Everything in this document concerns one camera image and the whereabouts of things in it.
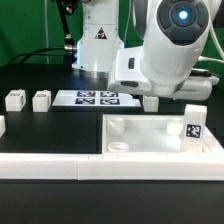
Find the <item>white cube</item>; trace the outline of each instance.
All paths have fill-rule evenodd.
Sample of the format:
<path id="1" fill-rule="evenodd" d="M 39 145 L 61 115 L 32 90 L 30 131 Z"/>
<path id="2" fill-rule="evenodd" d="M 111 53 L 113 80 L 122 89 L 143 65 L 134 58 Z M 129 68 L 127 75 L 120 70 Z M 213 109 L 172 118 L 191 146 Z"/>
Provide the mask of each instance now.
<path id="1" fill-rule="evenodd" d="M 25 90 L 12 90 L 5 98 L 6 111 L 21 111 L 26 104 Z"/>
<path id="2" fill-rule="evenodd" d="M 51 105 L 51 92 L 37 91 L 33 97 L 33 112 L 47 112 Z"/>
<path id="3" fill-rule="evenodd" d="M 0 116 L 0 138 L 5 133 L 5 117 Z"/>
<path id="4" fill-rule="evenodd" d="M 205 125 L 206 117 L 207 117 L 206 106 L 191 105 L 191 104 L 186 105 L 184 113 L 185 122 Z"/>
<path id="5" fill-rule="evenodd" d="M 158 112 L 159 98 L 152 97 L 152 96 L 144 96 L 143 105 L 144 105 L 145 112 Z"/>

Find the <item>black table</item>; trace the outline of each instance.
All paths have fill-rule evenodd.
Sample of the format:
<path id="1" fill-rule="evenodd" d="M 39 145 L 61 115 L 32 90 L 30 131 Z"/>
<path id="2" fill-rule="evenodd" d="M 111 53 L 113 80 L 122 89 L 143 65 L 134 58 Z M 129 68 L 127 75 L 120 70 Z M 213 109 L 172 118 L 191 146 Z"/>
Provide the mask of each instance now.
<path id="1" fill-rule="evenodd" d="M 0 114 L 7 117 L 7 130 L 14 133 L 10 147 L 3 147 L 2 152 L 26 152 L 23 144 L 13 145 L 17 138 L 22 121 L 28 120 L 30 128 L 38 124 L 51 124 L 53 132 L 56 128 L 55 120 L 72 125 L 72 117 L 84 119 L 90 116 L 95 131 L 88 139 L 94 150 L 88 153 L 100 153 L 99 127 L 103 113 L 110 113 L 107 109 L 99 111 L 55 111 L 53 108 L 45 115 L 34 115 L 31 100 L 37 90 L 51 90 L 52 98 L 60 89 L 76 90 L 105 90 L 106 79 L 87 79 L 74 74 L 71 68 L 62 65 L 6 65 L 0 68 Z M 27 106 L 20 114 L 6 113 L 4 97 L 11 89 L 25 89 Z M 209 100 L 203 102 L 172 101 L 160 99 L 157 114 L 183 115 L 186 103 L 208 106 L 207 127 L 219 142 L 224 144 L 224 107 L 222 105 L 224 92 L 214 88 Z M 139 111 L 128 111 L 118 108 L 113 113 L 150 114 Z M 33 152 L 43 150 L 54 153 L 48 143 L 38 146 L 38 138 L 29 134 L 29 144 L 33 144 Z M 60 142 L 65 149 L 69 145 Z M 224 223 L 224 183 L 207 181 L 76 181 L 76 180 L 0 180 L 0 223 Z"/>

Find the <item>white container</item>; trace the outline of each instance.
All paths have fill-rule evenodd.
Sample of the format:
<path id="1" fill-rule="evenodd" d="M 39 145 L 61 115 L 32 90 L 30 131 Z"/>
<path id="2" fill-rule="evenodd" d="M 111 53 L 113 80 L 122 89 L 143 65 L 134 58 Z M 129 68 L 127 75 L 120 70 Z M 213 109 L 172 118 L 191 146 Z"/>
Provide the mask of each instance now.
<path id="1" fill-rule="evenodd" d="M 107 133 L 110 135 L 122 135 L 125 131 L 125 120 L 122 117 L 111 117 L 107 120 Z"/>
<path id="2" fill-rule="evenodd" d="M 21 111 L 26 104 L 25 90 L 12 90 L 5 98 L 6 111 Z"/>

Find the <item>warning label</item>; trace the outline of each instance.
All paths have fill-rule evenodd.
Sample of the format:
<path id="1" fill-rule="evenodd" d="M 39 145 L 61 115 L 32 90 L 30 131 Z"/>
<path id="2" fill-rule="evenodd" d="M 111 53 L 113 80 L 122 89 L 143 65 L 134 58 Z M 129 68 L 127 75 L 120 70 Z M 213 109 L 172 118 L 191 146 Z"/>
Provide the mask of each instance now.
<path id="1" fill-rule="evenodd" d="M 104 33 L 104 30 L 102 27 L 100 28 L 99 32 L 97 33 L 95 39 L 104 39 L 104 40 L 107 39 L 106 34 Z"/>

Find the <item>white platform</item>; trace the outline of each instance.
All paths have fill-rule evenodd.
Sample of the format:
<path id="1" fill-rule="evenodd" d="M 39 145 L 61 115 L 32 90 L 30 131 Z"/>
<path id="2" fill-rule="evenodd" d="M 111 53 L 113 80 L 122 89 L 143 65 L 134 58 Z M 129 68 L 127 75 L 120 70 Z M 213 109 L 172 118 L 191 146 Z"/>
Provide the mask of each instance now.
<path id="1" fill-rule="evenodd" d="M 202 153 L 182 152 L 180 136 L 166 135 L 170 116 L 119 115 L 126 120 L 120 137 L 106 133 L 110 116 L 103 117 L 102 154 L 1 154 L 0 178 L 224 180 L 224 151 L 207 128 Z M 129 144 L 129 152 L 108 152 L 107 145 L 121 138 Z"/>
<path id="2" fill-rule="evenodd" d="M 109 91 L 76 91 L 59 90 L 53 106 L 70 107 L 140 107 L 138 99 L 133 99 L 129 94 L 112 93 Z"/>

